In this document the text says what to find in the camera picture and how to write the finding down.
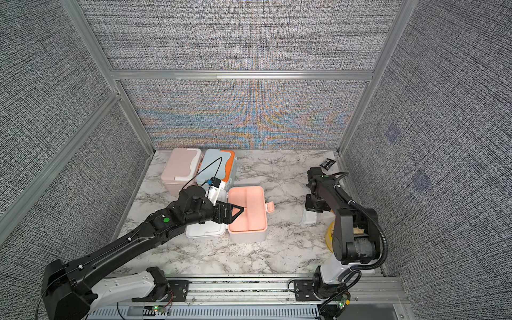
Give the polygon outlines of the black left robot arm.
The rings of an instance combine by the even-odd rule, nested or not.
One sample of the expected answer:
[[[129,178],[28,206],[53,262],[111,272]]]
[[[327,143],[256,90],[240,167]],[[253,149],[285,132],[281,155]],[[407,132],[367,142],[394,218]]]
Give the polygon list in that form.
[[[133,275],[110,274],[185,232],[188,225],[207,221],[229,225],[244,208],[207,198],[205,190],[190,186],[176,201],[150,214],[133,231],[82,258],[46,266],[39,304],[49,319],[84,319],[92,311],[127,299],[160,301],[169,295],[169,281],[158,267]]]

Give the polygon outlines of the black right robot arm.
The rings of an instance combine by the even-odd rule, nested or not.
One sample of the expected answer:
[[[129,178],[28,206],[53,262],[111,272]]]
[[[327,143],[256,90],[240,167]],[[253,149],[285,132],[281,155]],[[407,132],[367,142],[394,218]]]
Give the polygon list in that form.
[[[305,209],[332,212],[335,216],[331,235],[333,255],[313,274],[313,292],[328,299],[349,287],[349,278],[363,271],[379,269],[386,261],[389,243],[374,209],[358,204],[341,186],[347,172],[326,174],[320,167],[307,172]]]

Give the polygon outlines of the white pink medicine chest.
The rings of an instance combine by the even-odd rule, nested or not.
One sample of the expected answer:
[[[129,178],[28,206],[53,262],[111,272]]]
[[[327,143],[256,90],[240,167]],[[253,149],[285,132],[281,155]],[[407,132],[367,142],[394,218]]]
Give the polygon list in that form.
[[[259,243],[265,240],[267,215],[274,212],[275,204],[265,201],[262,187],[233,187],[229,191],[222,191],[217,200],[235,205],[234,221],[229,225],[213,221],[189,225],[185,230],[187,238],[216,239],[229,234],[234,243]]]

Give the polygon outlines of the clear plastic gauze box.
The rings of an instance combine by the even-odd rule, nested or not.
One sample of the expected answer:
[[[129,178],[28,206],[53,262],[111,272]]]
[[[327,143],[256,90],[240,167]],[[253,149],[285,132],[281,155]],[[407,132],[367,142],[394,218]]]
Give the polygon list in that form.
[[[305,210],[303,212],[301,224],[303,225],[315,225],[318,220],[318,213],[316,211]]]

